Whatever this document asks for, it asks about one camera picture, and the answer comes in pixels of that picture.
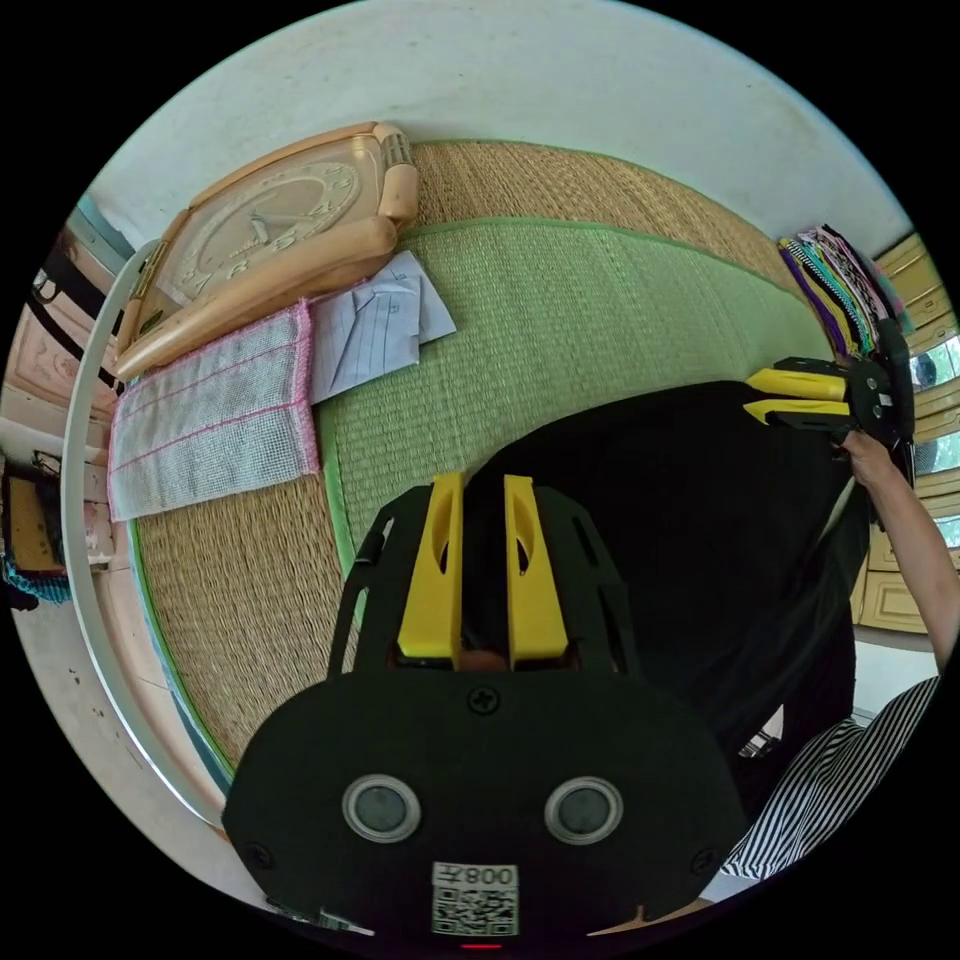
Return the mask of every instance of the woven straw mat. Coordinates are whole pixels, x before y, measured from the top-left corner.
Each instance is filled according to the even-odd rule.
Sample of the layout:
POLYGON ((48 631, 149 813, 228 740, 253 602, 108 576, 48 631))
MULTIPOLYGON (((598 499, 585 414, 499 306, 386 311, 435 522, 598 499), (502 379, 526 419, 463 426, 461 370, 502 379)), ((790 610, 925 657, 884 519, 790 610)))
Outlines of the woven straw mat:
MULTIPOLYGON (((418 145, 414 158, 417 226, 494 216, 593 221, 699 247, 802 298, 773 241, 632 164, 490 142, 418 145)), ((138 528, 184 693, 236 764, 276 707, 326 675, 342 575, 323 477, 144 517, 138 528)))

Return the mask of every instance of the striped shirt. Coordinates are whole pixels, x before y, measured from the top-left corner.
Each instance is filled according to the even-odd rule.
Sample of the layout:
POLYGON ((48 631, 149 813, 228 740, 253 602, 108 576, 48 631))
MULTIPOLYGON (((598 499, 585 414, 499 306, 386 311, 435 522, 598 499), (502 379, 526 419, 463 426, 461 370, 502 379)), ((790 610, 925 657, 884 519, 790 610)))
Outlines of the striped shirt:
POLYGON ((835 833, 886 775, 936 688, 936 677, 924 680, 894 697, 868 726, 844 720, 814 737, 720 872, 766 880, 835 833))

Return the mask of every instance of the black strap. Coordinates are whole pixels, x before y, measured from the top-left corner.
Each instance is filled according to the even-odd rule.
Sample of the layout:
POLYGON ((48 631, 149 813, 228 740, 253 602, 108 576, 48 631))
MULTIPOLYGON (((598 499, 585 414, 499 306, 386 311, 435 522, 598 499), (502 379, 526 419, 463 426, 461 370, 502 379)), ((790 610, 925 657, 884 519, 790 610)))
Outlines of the black strap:
POLYGON ((87 316, 97 316, 105 296, 62 250, 54 247, 47 254, 43 272, 58 290, 65 293, 87 316))
MULTIPOLYGON (((57 323, 53 317, 47 312, 47 308, 40 302, 39 298, 36 295, 34 290, 30 290, 30 293, 27 294, 27 306, 30 308, 30 311, 37 318, 40 323, 40 326, 43 327, 47 333, 53 337, 57 343, 63 347, 67 353, 70 354, 75 360, 80 361, 83 359, 83 348, 71 337, 61 326, 57 323)), ((120 382, 113 376, 113 374, 108 373, 103 367, 100 367, 97 372, 97 376, 111 389, 118 390, 120 382)))

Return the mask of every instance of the white wall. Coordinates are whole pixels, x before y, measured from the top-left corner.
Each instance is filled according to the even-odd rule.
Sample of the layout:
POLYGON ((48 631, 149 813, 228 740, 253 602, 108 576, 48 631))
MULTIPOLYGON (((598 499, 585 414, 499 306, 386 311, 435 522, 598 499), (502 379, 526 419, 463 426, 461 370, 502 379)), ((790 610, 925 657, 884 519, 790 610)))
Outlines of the white wall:
POLYGON ((867 713, 879 713, 897 694, 936 675, 932 651, 899 650, 858 640, 853 705, 867 713))
MULTIPOLYGON (((34 397, 18 387, 0 387, 0 450, 18 463, 30 463, 34 450, 56 457, 63 454, 67 411, 34 397)), ((90 421, 87 428, 86 459, 94 461, 107 449, 106 424, 90 421)))
POLYGON ((369 119, 414 140, 622 157, 771 237, 827 220, 876 254, 909 231, 859 151, 790 88, 710 37, 610 0, 365 0, 303 20, 181 91, 90 194, 137 247, 241 164, 369 119))

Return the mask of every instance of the person's arm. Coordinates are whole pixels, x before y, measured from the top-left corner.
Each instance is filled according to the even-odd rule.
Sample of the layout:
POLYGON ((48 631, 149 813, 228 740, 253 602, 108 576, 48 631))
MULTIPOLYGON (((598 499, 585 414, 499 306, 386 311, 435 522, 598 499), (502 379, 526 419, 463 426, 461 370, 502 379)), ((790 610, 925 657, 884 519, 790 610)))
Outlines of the person's arm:
POLYGON ((847 435, 843 447, 850 454, 853 475, 866 487, 883 521, 943 672, 960 632, 960 575, 947 545, 883 444, 856 432, 847 435))

